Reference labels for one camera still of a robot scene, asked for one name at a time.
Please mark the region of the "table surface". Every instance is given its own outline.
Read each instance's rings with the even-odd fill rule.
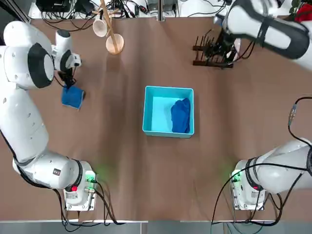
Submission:
[[[93,2],[94,6],[98,6],[100,4],[100,0],[93,0],[90,1]],[[134,0],[135,3],[146,6],[145,0]],[[129,1],[126,1],[127,6],[132,12],[135,12],[135,5]],[[178,10],[176,15],[173,11],[164,12],[163,16],[164,18],[171,18],[171,17],[207,17],[207,16],[214,16],[219,9],[221,9],[220,6],[223,5],[222,0],[177,0]],[[289,9],[292,6],[292,0],[284,0],[282,6],[277,9],[276,15],[279,16],[286,16],[289,15]],[[230,8],[230,6],[226,6],[220,13],[226,14],[226,11]],[[157,11],[151,11],[148,14],[144,14],[142,12],[139,13],[140,18],[146,18],[146,17],[156,17]],[[37,8],[36,3],[32,3],[28,16],[30,16],[33,19],[40,19],[41,18],[41,12]],[[79,17],[85,17],[84,14],[76,14],[75,17],[79,19]]]
[[[55,42],[54,29],[41,20],[33,24]],[[219,190],[240,159],[292,140],[288,114],[296,98],[311,92],[311,73],[259,47],[233,69],[192,66],[196,36],[216,27],[210,18],[114,20],[113,25],[125,40],[117,56],[108,54],[105,39],[92,28],[72,33],[74,52],[83,61],[75,73],[77,87],[86,92],[79,111],[62,106],[56,82],[30,91],[49,132],[49,149],[91,164],[109,187],[118,220],[210,220]],[[59,26],[69,29],[71,23]],[[190,139],[143,133],[147,85],[193,88],[195,134]],[[292,124],[298,136],[309,139],[311,107],[312,102],[300,103]],[[60,220],[55,193],[23,182],[2,138],[0,155],[0,184],[6,188],[0,220]],[[282,219],[311,221],[311,195],[311,190],[294,191]],[[216,220],[233,219],[226,201],[230,204],[228,188]],[[246,215],[236,212],[238,219]],[[274,218],[269,203],[255,216]],[[81,219],[103,220],[101,201]]]

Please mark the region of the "metal pole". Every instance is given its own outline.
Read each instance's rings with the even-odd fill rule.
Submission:
[[[20,9],[20,7],[15,3],[15,1],[5,0],[5,2],[20,17],[22,21],[30,23],[30,18],[22,9]]]
[[[158,17],[157,21],[165,21],[165,18],[163,16],[163,0],[158,0]]]

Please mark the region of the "folded blue cloth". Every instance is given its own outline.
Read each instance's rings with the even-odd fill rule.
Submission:
[[[62,92],[63,105],[80,109],[83,101],[83,93],[84,91],[82,89],[75,86],[71,86],[69,89],[64,87]]]
[[[190,132],[191,104],[188,98],[178,100],[171,107],[172,131],[174,133]]]

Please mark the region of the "floor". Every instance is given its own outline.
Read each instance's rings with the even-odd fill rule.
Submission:
[[[232,234],[239,234],[231,224],[229,224]],[[253,234],[259,228],[256,226],[236,227],[242,234]],[[312,223],[308,222],[283,222],[274,227],[265,227],[261,234],[307,234],[311,233]],[[206,222],[177,222],[177,221],[156,221],[143,224],[142,232],[139,223],[132,223],[122,226],[111,225],[109,227],[96,226],[92,228],[80,228],[77,234],[207,234],[210,232],[210,224]],[[0,223],[0,234],[64,234],[65,229],[60,223]],[[230,234],[228,230],[223,231],[222,224],[217,224],[212,229],[213,234]]]

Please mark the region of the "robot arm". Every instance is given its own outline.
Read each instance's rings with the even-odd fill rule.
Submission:
[[[221,22],[223,30],[233,38],[255,40],[261,46],[312,70],[312,21],[297,23],[277,19],[271,16],[274,9],[274,0],[236,0],[227,15],[216,16],[215,22]],[[295,140],[262,156],[239,161],[233,175],[258,163],[307,168],[308,171],[261,165],[239,173],[231,182],[235,208],[254,210],[257,200],[258,207],[261,207],[265,191],[276,194],[289,190],[300,173],[302,176],[294,189],[312,188],[309,150],[305,143]]]
[[[60,70],[81,65],[80,57],[71,53],[69,33],[64,35],[57,32],[57,45],[52,46],[29,24],[14,21],[6,26],[6,46],[0,46],[0,130],[16,172],[36,184],[64,189],[67,208],[86,211],[94,209],[95,194],[86,188],[96,175],[87,162],[47,149],[46,127],[27,91],[49,86],[58,61]]]
[[[234,38],[256,40],[261,46],[312,70],[312,21],[288,22],[273,18],[273,1],[236,0],[222,21]]]

